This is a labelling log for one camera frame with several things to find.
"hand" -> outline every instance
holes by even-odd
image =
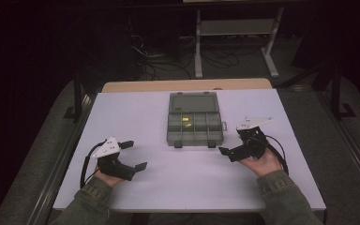
[[[259,159],[244,158],[239,160],[240,163],[248,166],[259,177],[262,177],[271,172],[282,170],[282,167],[273,152],[268,148],[265,149],[264,154]]]
[[[109,176],[109,175],[106,175],[104,173],[102,173],[100,171],[100,169],[98,168],[98,166],[96,166],[96,170],[98,170],[96,173],[95,173],[95,177],[104,181],[108,186],[110,187],[114,187],[116,186],[117,184],[121,183],[122,181],[124,181],[124,179],[121,179],[121,178],[118,178],[118,177],[114,177],[114,176]]]

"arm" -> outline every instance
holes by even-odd
[[[113,187],[123,180],[97,171],[74,197],[66,210],[51,225],[60,224],[105,224],[109,208],[108,202]]]
[[[265,202],[265,218],[270,224],[322,224],[299,187],[282,170],[276,156],[266,149],[257,160],[242,159],[258,176],[259,190]]]

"cable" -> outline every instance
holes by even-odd
[[[143,40],[143,38],[140,37],[140,36],[138,36],[138,35],[130,35],[130,36],[131,36],[132,38],[138,38],[138,39],[142,42],[141,46],[139,47],[139,49],[142,49],[143,46],[144,46],[144,40]]]
[[[327,209],[325,208],[325,209],[323,210],[323,219],[322,219],[322,223],[323,223],[323,224],[326,224],[327,218],[328,218],[328,211],[327,211]]]
[[[151,75],[152,78],[151,78],[150,81],[153,81],[156,77],[158,77],[158,80],[160,80],[160,77],[157,75],[156,69],[152,65],[150,65],[149,63],[145,62],[144,64],[145,64],[145,73],[144,73],[144,75]],[[148,73],[147,72],[147,67],[150,67],[151,69],[153,69],[154,73]]]
[[[99,170],[100,170],[100,169],[97,169],[97,170],[95,170],[92,174],[90,174],[90,175],[86,178],[86,180],[84,181],[84,183],[86,184],[87,182],[89,182],[89,179],[90,179],[95,173],[97,173]]]
[[[280,142],[279,142],[277,139],[275,139],[275,138],[273,138],[273,137],[271,137],[271,136],[269,136],[269,135],[265,135],[265,137],[270,138],[270,139],[276,141],[276,143],[277,143],[277,144],[279,145],[279,147],[282,149],[283,159],[286,161],[285,150],[283,150],[283,147],[282,147],[282,145],[280,144]]]
[[[271,139],[273,139],[274,141],[276,141],[279,146],[281,147],[282,149],[282,152],[283,152],[283,156],[279,153],[279,151],[273,146],[271,145],[270,143],[268,142],[262,142],[261,140],[257,139],[257,138],[254,138],[254,137],[247,137],[248,139],[250,140],[253,140],[253,141],[256,141],[258,143],[261,143],[262,145],[264,145],[265,147],[267,147],[268,149],[271,150],[271,152],[273,152],[274,155],[276,155],[277,159],[279,160],[279,163],[282,165],[282,169],[283,171],[289,175],[289,168],[288,168],[288,163],[285,159],[285,151],[283,150],[283,147],[282,145],[279,143],[279,141],[277,141],[275,138],[271,137],[271,136],[268,136],[268,135],[264,135],[265,137],[269,137]]]
[[[82,167],[82,172],[81,172],[81,181],[80,181],[80,186],[81,188],[83,188],[83,186],[85,185],[85,180],[84,177],[86,176],[86,169],[87,169],[87,165],[89,164],[89,160],[90,160],[90,156],[92,156],[92,153],[96,150],[96,148],[100,147],[101,145],[103,145],[105,142],[107,141],[107,139],[104,142],[100,142],[98,144],[96,144],[89,152],[89,154],[87,155],[87,157],[84,158],[84,163],[83,163],[83,167]]]
[[[160,63],[160,62],[149,62],[148,65],[152,68],[158,68],[158,69],[165,70],[165,71],[184,70],[186,72],[186,74],[188,75],[188,78],[191,79],[191,74],[188,72],[187,67],[191,63],[192,58],[193,57],[191,55],[184,66],[179,66],[179,65],[171,64],[171,63]],[[157,67],[155,65],[164,65],[164,66],[170,66],[170,67],[175,67],[175,68],[169,69],[169,68],[165,68],[165,67]]]
[[[214,68],[231,68],[233,66],[237,66],[239,64],[238,56],[255,53],[263,45],[263,42],[259,43],[258,47],[254,48],[250,52],[240,53],[239,51],[245,45],[245,39],[243,38],[243,40],[244,41],[242,41],[234,50],[231,50],[229,52],[221,50],[220,51],[221,53],[219,53],[218,51],[214,52],[212,50],[207,49],[207,51],[209,53],[211,53],[216,59],[212,58],[211,56],[207,55],[206,53],[202,53],[201,56],[206,63],[208,63],[210,66],[212,66]],[[226,45],[225,42],[221,42],[221,48],[224,48],[225,45]]]
[[[146,51],[144,51],[144,50],[140,50],[140,49],[138,49],[138,48],[136,48],[136,47],[134,47],[134,46],[130,46],[130,48],[136,50],[136,51],[137,51],[138,53],[140,53],[142,56],[148,57],[148,52],[146,52]]]

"person's right hand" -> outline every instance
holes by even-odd
[[[266,174],[282,170],[282,167],[273,152],[266,148],[264,154],[259,159],[253,159],[251,157],[239,160],[240,163],[248,166],[259,177]]]

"person's left hand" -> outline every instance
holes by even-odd
[[[109,176],[106,175],[104,173],[102,173],[100,170],[98,170],[95,175],[96,178],[104,181],[108,186],[110,187],[114,187],[117,184],[121,183],[122,181],[124,181],[124,179],[118,178],[118,177],[114,177],[114,176]]]

